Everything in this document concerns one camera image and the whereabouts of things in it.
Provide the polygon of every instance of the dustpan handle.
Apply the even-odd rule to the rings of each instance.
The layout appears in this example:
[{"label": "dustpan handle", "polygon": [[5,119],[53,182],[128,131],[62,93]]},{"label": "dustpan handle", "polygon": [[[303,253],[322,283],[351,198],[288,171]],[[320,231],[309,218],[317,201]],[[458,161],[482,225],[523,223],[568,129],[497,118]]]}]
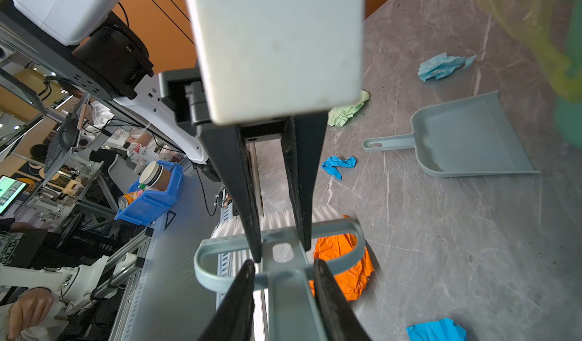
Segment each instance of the dustpan handle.
[{"label": "dustpan handle", "polygon": [[383,138],[366,139],[362,143],[365,151],[383,151],[414,148],[414,134],[386,136]]}]

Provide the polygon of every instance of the crumpled orange paper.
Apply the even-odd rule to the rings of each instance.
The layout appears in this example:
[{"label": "crumpled orange paper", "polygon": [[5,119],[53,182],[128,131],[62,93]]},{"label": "crumpled orange paper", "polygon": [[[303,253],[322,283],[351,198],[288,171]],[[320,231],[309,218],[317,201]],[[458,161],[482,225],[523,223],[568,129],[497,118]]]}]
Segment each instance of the crumpled orange paper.
[{"label": "crumpled orange paper", "polygon": [[[331,259],[339,258],[342,255],[347,254],[353,248],[356,247],[357,239],[352,234],[335,235],[329,237],[320,237],[317,240],[316,248],[313,253],[315,259],[322,259],[329,261]],[[343,295],[346,296],[346,300],[355,301],[360,298],[362,291],[366,289],[366,284],[368,283],[368,277],[374,271],[374,265],[370,255],[368,254],[368,249],[362,260],[349,269],[346,272],[338,274],[335,276],[336,282],[338,282],[339,288],[342,290]],[[315,290],[313,288],[313,280],[309,282],[311,286],[311,291],[315,296]]]}]

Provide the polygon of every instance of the wire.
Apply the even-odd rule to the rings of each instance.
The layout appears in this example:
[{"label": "wire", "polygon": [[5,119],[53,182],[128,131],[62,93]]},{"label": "wire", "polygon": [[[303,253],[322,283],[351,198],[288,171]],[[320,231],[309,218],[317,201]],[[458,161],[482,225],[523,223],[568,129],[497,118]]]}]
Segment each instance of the wire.
[{"label": "wire", "polygon": [[218,202],[214,202],[214,212],[211,215],[210,210],[208,209],[208,202],[206,201],[206,192],[204,191],[204,185],[202,184],[202,178],[200,178],[200,172],[198,171],[198,166],[193,161],[190,161],[190,163],[192,163],[192,166],[196,169],[196,174],[198,175],[198,180],[200,180],[200,187],[202,187],[202,196],[204,196],[204,206],[206,206],[206,212],[208,213],[208,216],[212,217],[212,216],[214,216],[214,214],[216,214],[216,209],[218,208]]},{"label": "wire", "polygon": [[71,84],[75,84],[75,82],[73,82],[65,77],[61,77],[60,75],[48,75],[48,76],[44,77],[44,79],[46,81],[64,81],[64,82],[68,82]]},{"label": "wire", "polygon": [[44,93],[45,93],[45,92],[47,92],[47,91],[48,91],[48,88],[49,88],[49,85],[48,85],[48,82],[47,82],[47,81],[43,81],[43,83],[44,83],[44,90],[40,91],[40,92],[37,94],[37,96],[38,96],[39,98],[40,98],[40,97],[42,97],[42,95],[44,95]]},{"label": "wire", "polygon": [[186,20],[190,21],[190,19],[188,18],[188,16],[186,14],[184,14],[184,12],[178,7],[178,5],[176,5],[176,3],[174,2],[174,0],[170,0],[174,6],[176,6],[176,9],[180,10],[180,13],[182,13],[182,15],[186,18]]},{"label": "wire", "polygon": [[96,321],[96,316],[97,316],[97,312],[95,312],[93,314],[92,320],[91,320],[91,324],[93,324],[93,326],[97,327],[99,330],[105,331],[107,330],[107,327],[109,327],[108,323],[99,323]]},{"label": "wire", "polygon": [[51,85],[49,84],[49,85],[48,85],[48,93],[47,93],[47,95],[46,95],[45,97],[41,98],[41,99],[40,99],[40,101],[44,101],[44,100],[46,100],[46,99],[47,99],[47,98],[48,98],[48,97],[49,97],[51,94],[52,94],[52,87],[51,87]]},{"label": "wire", "polygon": [[156,3],[154,0],[151,0],[151,1],[152,1],[154,4],[156,4],[156,6],[158,7],[158,9],[159,9],[160,11],[162,11],[162,12],[164,13],[164,15],[165,15],[165,16],[166,16],[168,19],[170,19],[170,21],[171,21],[171,22],[172,22],[172,23],[173,23],[173,24],[176,26],[176,28],[178,28],[178,29],[180,30],[180,32],[182,32],[182,34],[184,34],[184,36],[185,36],[185,37],[186,37],[186,38],[187,38],[187,39],[188,39],[188,40],[189,40],[189,41],[190,41],[192,44],[194,44],[194,46],[196,46],[196,43],[194,43],[194,41],[193,41],[192,39],[190,39],[190,37],[189,37],[189,36],[188,36],[188,35],[187,35],[187,34],[186,34],[186,33],[185,33],[183,30],[182,30],[182,28],[180,28],[180,27],[179,27],[179,26],[176,24],[176,22],[174,22],[174,21],[172,20],[172,18],[170,17],[170,15],[168,15],[168,14],[167,14],[167,13],[166,13],[166,12],[165,12],[165,11],[164,11],[162,8],[160,8],[160,6],[158,5],[158,3]]},{"label": "wire", "polygon": [[120,2],[118,2],[117,4],[119,4],[119,7],[121,7],[121,10],[123,10],[123,15],[125,15],[125,23],[126,23],[127,27],[129,28],[129,19],[127,18],[127,13],[125,12],[125,8],[123,7],[123,5],[121,5]]},{"label": "wire", "polygon": [[[124,124],[121,124],[121,125],[109,125],[109,123],[110,123],[112,120],[117,120],[117,121],[120,121],[120,122],[122,122],[122,123],[124,123]],[[138,121],[136,121],[136,120],[134,120],[134,121],[135,121],[134,123],[130,123],[129,121],[125,121],[125,120],[123,120],[123,119],[118,119],[118,118],[111,118],[111,119],[107,120],[107,122],[105,123],[105,125],[103,126],[103,128],[101,128],[101,129],[100,129],[100,130],[98,130],[97,132],[90,132],[90,131],[89,131],[89,130],[87,130],[87,129],[85,129],[85,131],[87,131],[88,133],[91,133],[91,134],[99,134],[99,133],[101,133],[103,130],[105,130],[105,128],[106,128],[107,126],[108,126],[108,127],[120,127],[120,126],[125,126],[125,125],[136,126],[136,127],[139,127],[140,129],[145,129],[145,128],[146,128],[145,126],[143,126],[143,125],[142,125],[141,123],[139,123]],[[178,153],[181,153],[181,154],[184,154],[184,155],[186,155],[186,153],[185,153],[184,151],[182,151],[182,150],[181,150],[181,149],[179,149],[179,148],[176,148],[174,145],[170,145],[170,144],[168,144],[168,143],[167,143],[167,142],[165,142],[165,141],[164,141],[164,142],[165,142],[165,144],[160,144],[160,143],[157,141],[157,139],[160,139],[160,140],[162,140],[162,139],[161,139],[161,138],[159,138],[159,137],[157,136],[157,134],[156,134],[156,133],[154,133],[154,131],[153,131],[153,130],[151,130],[151,129],[146,129],[146,131],[147,131],[147,132],[149,132],[149,133],[151,134],[151,136],[154,138],[154,142],[156,142],[156,145],[157,145],[158,147],[162,147],[162,148],[163,148],[163,147],[164,147],[164,145],[167,145],[167,146],[168,146],[168,147],[169,147],[171,150],[173,150],[173,151],[176,151],[176,152],[178,152]]]},{"label": "wire", "polygon": [[72,302],[70,302],[70,301],[65,301],[65,300],[63,299],[63,287],[61,287],[61,296],[60,296],[60,299],[59,299],[59,301],[61,301],[61,302],[65,303],[67,306],[69,306],[69,305],[70,305],[70,306],[71,306],[73,309],[75,309],[75,310],[77,310],[77,311],[82,311],[82,310],[84,310],[84,309],[93,308],[93,306],[95,306],[95,302],[94,302],[94,301],[91,299],[91,297],[89,297],[89,303],[91,303],[91,306],[88,306],[88,307],[83,307],[83,308],[76,308],[75,306],[73,306],[73,305],[71,304]]}]

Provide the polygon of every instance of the blue plastic bin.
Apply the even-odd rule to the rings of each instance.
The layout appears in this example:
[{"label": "blue plastic bin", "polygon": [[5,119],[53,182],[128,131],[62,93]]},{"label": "blue plastic bin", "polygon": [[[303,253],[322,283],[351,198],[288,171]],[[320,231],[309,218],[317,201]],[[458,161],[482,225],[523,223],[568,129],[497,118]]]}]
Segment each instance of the blue plastic bin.
[{"label": "blue plastic bin", "polygon": [[[184,177],[184,168],[177,163],[157,161],[167,170],[172,171],[168,189],[164,192],[146,190],[142,195],[136,198],[129,206],[119,210],[115,220],[125,220],[138,225],[149,225],[159,215],[170,209],[174,203],[178,202],[180,197],[180,188],[182,178]],[[139,189],[140,181],[136,181],[129,187],[129,192],[135,192]]]}]

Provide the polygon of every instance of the gray marble floor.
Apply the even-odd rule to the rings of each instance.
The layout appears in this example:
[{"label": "gray marble floor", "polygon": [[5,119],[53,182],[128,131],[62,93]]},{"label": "gray marble floor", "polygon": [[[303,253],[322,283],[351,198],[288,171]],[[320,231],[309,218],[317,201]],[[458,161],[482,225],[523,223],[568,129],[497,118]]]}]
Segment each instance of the gray marble floor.
[{"label": "gray marble floor", "polygon": [[[474,0],[389,0],[365,29],[371,99],[328,127],[321,156],[358,163],[342,181],[320,170],[314,193],[315,205],[357,215],[373,253],[376,272],[353,302],[363,327],[408,340],[407,326],[450,317],[469,341],[582,339],[582,151],[555,131],[555,94],[530,51]],[[477,60],[419,80],[418,65],[441,52]],[[423,106],[494,90],[541,175],[439,179],[412,149],[361,147],[409,133]],[[279,143],[257,151],[266,211],[290,208]]]}]

